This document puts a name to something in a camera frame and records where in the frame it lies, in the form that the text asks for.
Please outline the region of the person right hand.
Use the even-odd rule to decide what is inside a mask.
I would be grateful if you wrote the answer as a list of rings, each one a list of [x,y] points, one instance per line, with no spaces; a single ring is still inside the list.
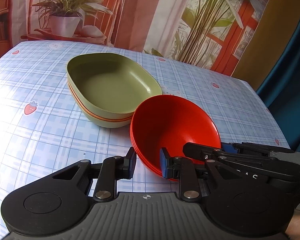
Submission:
[[[295,210],[294,215],[286,230],[289,239],[300,240],[300,211]]]

